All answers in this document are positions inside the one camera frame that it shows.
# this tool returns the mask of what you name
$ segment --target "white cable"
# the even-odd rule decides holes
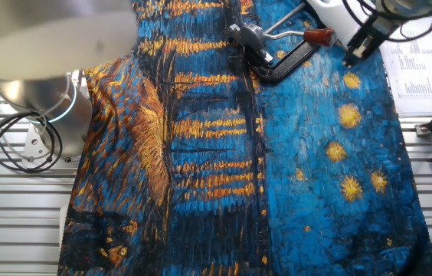
[[[44,121],[44,126],[43,126],[42,131],[41,131],[40,133],[37,131],[36,128],[34,128],[34,131],[35,131],[37,134],[39,134],[39,136],[42,135],[42,134],[44,134],[44,132],[46,132],[46,129],[47,129],[47,117],[46,117],[46,115],[48,115],[48,114],[51,113],[53,110],[55,110],[56,108],[58,108],[58,107],[63,103],[64,99],[66,99],[66,96],[68,95],[68,91],[70,90],[70,77],[68,77],[68,75],[66,74],[66,78],[67,78],[66,90],[65,90],[64,93],[61,95],[61,99],[60,99],[60,100],[59,100],[59,101],[58,101],[58,102],[57,102],[53,107],[51,107],[50,109],[46,110],[44,113],[41,113],[40,110],[34,110],[34,109],[32,109],[32,108],[21,107],[21,106],[19,106],[19,105],[13,104],[13,105],[15,105],[16,107],[20,107],[20,108],[22,108],[22,109],[26,109],[26,110],[31,111],[31,112],[39,113],[39,116],[34,117],[35,119],[42,118],[42,120]],[[12,146],[10,146],[10,143],[9,143],[9,142],[7,141],[7,139],[5,138],[5,135],[2,136],[2,139],[3,139],[3,141],[5,142],[5,144],[7,145],[7,147],[8,147],[8,148],[13,152],[13,153],[15,153],[15,154],[17,154],[17,155],[19,155],[19,156],[21,156],[22,158],[25,158],[25,159],[30,159],[30,158],[31,158],[30,156],[25,156],[25,155],[19,153],[19,152],[16,151]],[[51,151],[48,150],[45,154],[43,154],[43,155],[41,155],[41,156],[38,156],[38,157],[32,157],[32,158],[33,158],[33,159],[40,159],[40,158],[44,158],[44,157],[46,157],[46,156],[49,156],[50,153],[51,153]]]
[[[49,156],[49,153],[51,152],[50,150],[48,150],[45,154],[43,154],[43,155],[41,155],[41,156],[37,156],[37,157],[33,157],[33,156],[25,156],[25,155],[23,155],[22,153],[18,152],[16,149],[14,149],[13,146],[10,145],[10,143],[8,142],[8,140],[7,140],[7,138],[5,137],[5,135],[2,136],[2,140],[3,140],[3,142],[5,142],[6,146],[7,146],[7,147],[8,147],[8,148],[13,152],[13,153],[19,155],[20,157],[22,157],[22,158],[24,158],[24,159],[26,159],[26,160],[30,159],[31,157],[32,157],[33,159],[40,159],[40,158],[44,158],[44,157],[46,157],[46,156]]]

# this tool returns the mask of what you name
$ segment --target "metal bracket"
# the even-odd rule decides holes
[[[275,66],[263,64],[259,56],[249,48],[244,48],[245,58],[250,69],[262,80],[277,82],[284,79],[294,69],[299,67],[313,53],[319,49],[318,45],[300,42],[293,50],[286,54]]]

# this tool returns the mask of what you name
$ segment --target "metal cylinder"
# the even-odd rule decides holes
[[[68,76],[50,80],[11,81],[0,85],[0,95],[19,112],[34,110],[47,113],[47,120],[61,136],[62,156],[79,156],[82,153],[92,117],[92,105]],[[38,132],[42,132],[37,118],[28,119]],[[46,132],[42,133],[41,139],[51,149],[51,139]],[[54,153],[58,154],[58,151],[59,143],[56,142]]]

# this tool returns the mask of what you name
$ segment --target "fabric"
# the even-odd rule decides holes
[[[227,38],[298,4],[133,3],[138,45],[86,71],[93,119],[59,275],[432,275],[379,54],[349,70],[321,48],[261,84]],[[278,31],[310,26],[304,12]]]

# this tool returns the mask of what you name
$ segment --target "metal rod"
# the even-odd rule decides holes
[[[275,29],[277,29],[279,26],[281,26],[284,22],[286,22],[289,18],[293,17],[296,13],[301,11],[305,7],[305,5],[306,4],[304,2],[299,4],[290,13],[288,13],[287,15],[284,15],[284,17],[281,18],[278,22],[276,22],[276,24],[274,24],[270,28],[268,28],[264,33],[270,34],[271,32],[273,32]]]
[[[276,40],[276,39],[279,39],[279,38],[284,38],[284,37],[286,37],[288,35],[294,35],[294,36],[301,36],[302,37],[302,36],[304,36],[304,34],[305,33],[303,33],[302,31],[285,31],[284,33],[275,34],[275,35],[263,34],[263,36],[265,38],[268,38],[268,39]]]

